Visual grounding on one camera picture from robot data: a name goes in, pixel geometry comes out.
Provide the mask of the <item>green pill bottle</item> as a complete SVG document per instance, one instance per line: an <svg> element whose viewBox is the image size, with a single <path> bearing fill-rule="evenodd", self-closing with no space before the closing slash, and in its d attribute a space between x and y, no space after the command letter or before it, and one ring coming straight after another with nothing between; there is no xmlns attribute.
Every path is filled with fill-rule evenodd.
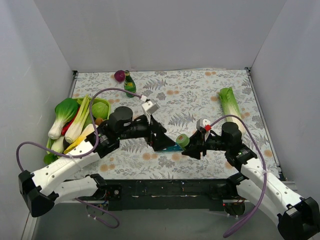
<svg viewBox="0 0 320 240"><path fill-rule="evenodd" d="M176 144L179 145L181 149L185 149L190 143L190 139L186 134L180 134L176 138Z"/></svg>

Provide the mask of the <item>teal weekly pill organizer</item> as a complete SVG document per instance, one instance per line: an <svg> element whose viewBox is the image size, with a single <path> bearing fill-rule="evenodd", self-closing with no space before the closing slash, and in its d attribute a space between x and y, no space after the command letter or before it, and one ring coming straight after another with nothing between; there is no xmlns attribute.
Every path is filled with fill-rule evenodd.
<svg viewBox="0 0 320 240"><path fill-rule="evenodd" d="M165 149L160 150L160 152L182 152L182 151L183 149L178 145L169 146Z"/></svg>

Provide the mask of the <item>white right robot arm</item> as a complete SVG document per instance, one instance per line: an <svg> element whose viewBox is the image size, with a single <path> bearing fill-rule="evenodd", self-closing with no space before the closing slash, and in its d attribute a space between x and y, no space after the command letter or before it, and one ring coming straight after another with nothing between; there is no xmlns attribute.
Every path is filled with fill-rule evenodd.
<svg viewBox="0 0 320 240"><path fill-rule="evenodd" d="M242 133L234 122L222 125L216 135L210 125L199 125L188 137L181 134L176 143L182 154L200 159L208 150L223 151L227 162L238 170L227 179L227 195L242 197L267 215L285 240L308 240L320 231L320 209L312 198L291 190L273 173L263 168L262 160L242 142Z"/></svg>

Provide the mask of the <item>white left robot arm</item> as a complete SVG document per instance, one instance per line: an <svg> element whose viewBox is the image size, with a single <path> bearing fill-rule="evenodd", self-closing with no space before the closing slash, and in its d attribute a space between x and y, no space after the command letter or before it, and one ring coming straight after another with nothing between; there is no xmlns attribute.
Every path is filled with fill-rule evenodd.
<svg viewBox="0 0 320 240"><path fill-rule="evenodd" d="M68 178L118 149L121 140L137 138L144 138L155 152L176 144L148 112L133 119L133 111L127 106L120 106L98 126L97 132L89 134L67 156L34 172L21 172L18 176L19 191L31 216L40 217L55 204L79 197L119 199L115 191L121 188L109 186L97 173L78 180Z"/></svg>

